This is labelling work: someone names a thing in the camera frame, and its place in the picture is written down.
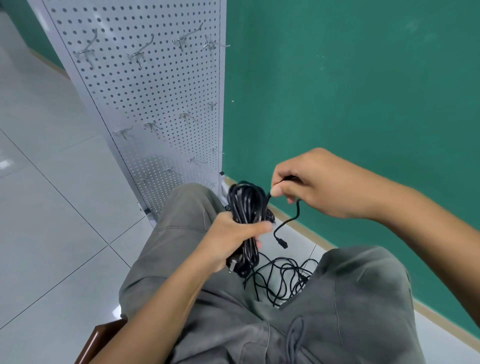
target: person's right hand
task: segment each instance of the person's right hand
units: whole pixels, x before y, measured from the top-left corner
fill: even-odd
[[[283,181],[287,176],[301,181]],[[379,218],[383,203],[401,185],[315,148],[275,167],[272,197],[300,198],[307,205],[337,218]]]

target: white perforated metal panel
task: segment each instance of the white perforated metal panel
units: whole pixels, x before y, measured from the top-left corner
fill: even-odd
[[[185,182],[217,191],[225,49],[207,42],[225,39],[226,2],[30,3],[143,207],[157,217]]]

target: hand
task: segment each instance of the hand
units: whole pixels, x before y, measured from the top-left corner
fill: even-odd
[[[218,272],[225,266],[227,258],[237,250],[244,240],[253,236],[260,248],[258,236],[269,231],[272,231],[270,221],[238,224],[233,221],[231,212],[221,212],[198,244],[196,252],[202,254],[204,259],[212,264],[214,272]]]
[[[301,181],[282,181],[289,175]],[[300,198],[337,218],[377,219],[382,202],[400,186],[325,149],[315,148],[275,167],[270,194],[285,195],[289,203]]]

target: green partition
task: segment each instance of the green partition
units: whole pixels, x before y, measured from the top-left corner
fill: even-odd
[[[480,2],[244,0],[229,1],[227,14],[228,176],[269,188],[275,164],[322,146],[480,228]],[[386,228],[304,204],[300,222],[339,247],[384,246],[419,301],[480,337]]]
[[[27,47],[51,61],[53,64],[63,68],[57,54],[53,50],[42,26],[35,17],[35,14],[27,0],[1,0],[1,3],[15,24],[18,32],[24,39]]]

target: forearm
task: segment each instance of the forearm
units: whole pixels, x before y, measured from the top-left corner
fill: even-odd
[[[480,232],[410,188],[398,186],[385,200],[379,222],[410,246],[480,326]]]
[[[92,364],[163,363],[211,273],[198,252],[190,255]]]

